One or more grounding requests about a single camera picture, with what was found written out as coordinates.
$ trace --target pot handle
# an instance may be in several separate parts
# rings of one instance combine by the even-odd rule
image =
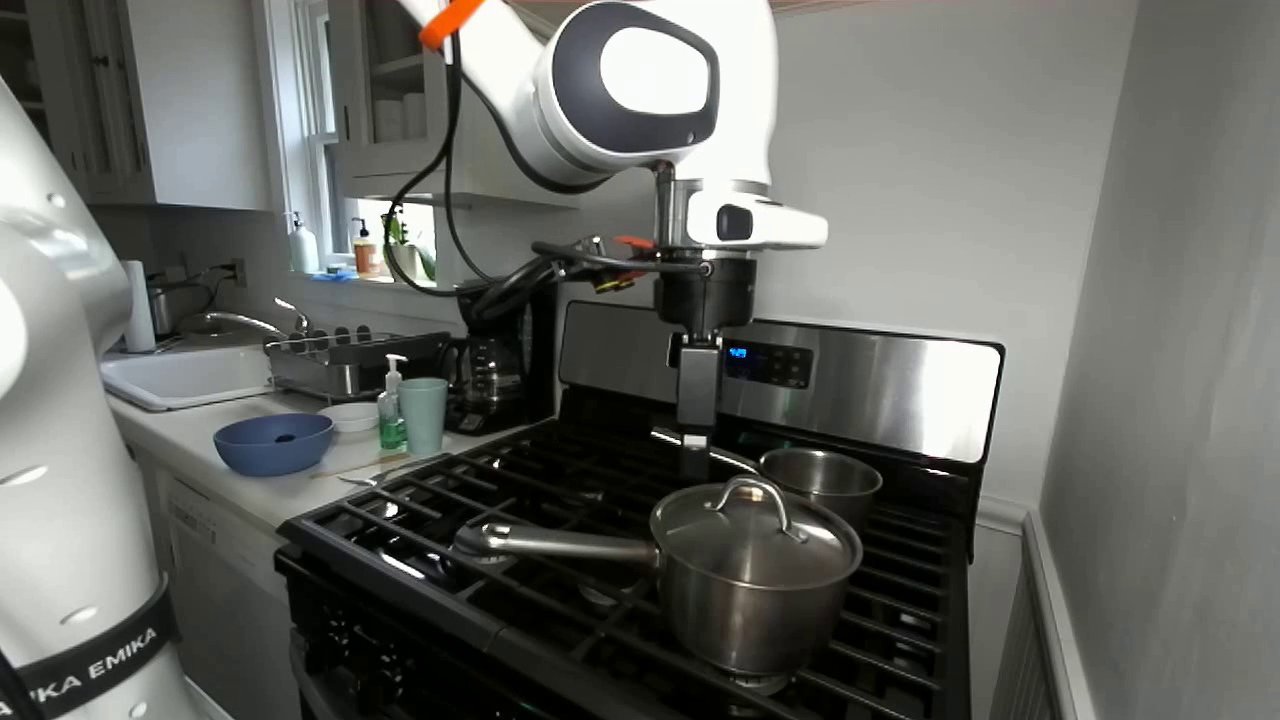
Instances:
[[[488,554],[577,554],[577,561],[657,565],[657,546],[642,538],[558,532],[558,528],[534,528],[534,525],[464,525],[456,538]]]
[[[671,426],[664,426],[664,425],[651,426],[646,434],[681,447],[681,434],[676,434]],[[713,454],[717,465],[726,465],[726,469],[739,469],[739,470],[761,477],[761,465],[754,465],[752,454],[739,454],[739,451],[726,451],[726,447],[717,447],[717,445],[707,447],[707,454]]]
[[[720,490],[720,498],[717,498],[717,510],[724,510],[724,508],[726,508],[731,490],[764,490],[764,495],[770,498],[770,508],[776,508],[776,525],[781,525],[781,532],[787,532],[787,536],[793,536],[793,510],[787,510],[787,498],[783,498],[783,490],[776,490],[768,478],[761,478],[761,477],[734,477],[734,478],[726,478],[726,485],[724,485],[724,490]]]

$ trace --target cup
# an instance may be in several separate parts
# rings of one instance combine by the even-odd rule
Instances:
[[[409,454],[439,454],[443,447],[443,395],[446,383],[439,377],[411,377],[401,383],[401,412],[409,431]]]

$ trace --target white robot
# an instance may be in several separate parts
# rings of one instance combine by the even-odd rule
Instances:
[[[683,329],[676,425],[698,454],[720,330],[752,321],[761,247],[823,242],[768,194],[768,0],[584,3],[547,42],[498,0],[403,0],[464,72],[521,169],[584,193],[657,170],[657,311]],[[97,359],[126,321],[124,273],[0,83],[0,720],[191,720],[142,485]]]

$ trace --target bottle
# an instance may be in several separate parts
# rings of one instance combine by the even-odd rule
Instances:
[[[401,362],[409,362],[409,357],[389,351],[384,391],[374,395],[374,440],[384,454],[409,451],[409,431],[401,412],[401,378],[403,378]]]

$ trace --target gas stove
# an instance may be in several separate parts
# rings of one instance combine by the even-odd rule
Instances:
[[[368,490],[280,528],[286,546],[277,567],[286,577],[305,698],[316,720],[960,720],[963,572],[1001,362],[994,344],[973,339],[808,324],[752,324],[731,334],[717,445],[808,445],[885,470],[831,639],[793,677],[744,681],[676,644],[646,567],[498,561],[456,544],[464,525],[482,521],[642,538],[651,503],[681,487],[676,447],[646,440],[671,412],[658,383],[671,377],[668,329],[637,306],[571,305],[554,421],[374,477]]]

